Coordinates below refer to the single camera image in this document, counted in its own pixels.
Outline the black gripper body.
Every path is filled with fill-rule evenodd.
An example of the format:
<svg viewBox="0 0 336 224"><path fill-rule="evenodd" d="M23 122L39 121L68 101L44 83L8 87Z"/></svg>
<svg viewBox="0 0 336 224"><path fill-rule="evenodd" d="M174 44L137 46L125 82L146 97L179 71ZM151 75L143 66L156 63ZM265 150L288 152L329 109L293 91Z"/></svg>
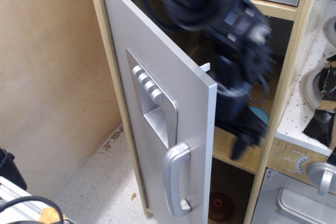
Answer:
<svg viewBox="0 0 336 224"><path fill-rule="evenodd" d="M247 100L242 90L217 89L215 125L238 138L250 138L252 145L259 145L268 124L252 113Z"/></svg>

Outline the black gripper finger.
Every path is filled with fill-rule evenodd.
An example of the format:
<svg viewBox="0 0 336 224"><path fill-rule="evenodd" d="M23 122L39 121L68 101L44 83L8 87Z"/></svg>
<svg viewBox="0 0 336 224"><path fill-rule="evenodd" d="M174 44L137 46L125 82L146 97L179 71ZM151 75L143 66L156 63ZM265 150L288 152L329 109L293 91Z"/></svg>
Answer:
<svg viewBox="0 0 336 224"><path fill-rule="evenodd" d="M239 160L248 146L252 145L250 138L238 138L234 144L231 160Z"/></svg>

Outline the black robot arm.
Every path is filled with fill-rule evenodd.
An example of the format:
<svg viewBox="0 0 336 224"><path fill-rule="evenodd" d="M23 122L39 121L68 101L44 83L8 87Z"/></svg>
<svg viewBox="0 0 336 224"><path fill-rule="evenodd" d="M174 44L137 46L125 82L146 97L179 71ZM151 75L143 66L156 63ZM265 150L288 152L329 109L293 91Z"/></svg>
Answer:
<svg viewBox="0 0 336 224"><path fill-rule="evenodd" d="M231 158L239 159L245 149L258 145L267 123L249 107L250 91L260 83L266 93L266 76L274 61L269 48L271 34L267 18L250 0L163 0L171 23L152 18L170 31L202 31L213 41L217 83L215 125L236 136Z"/></svg>

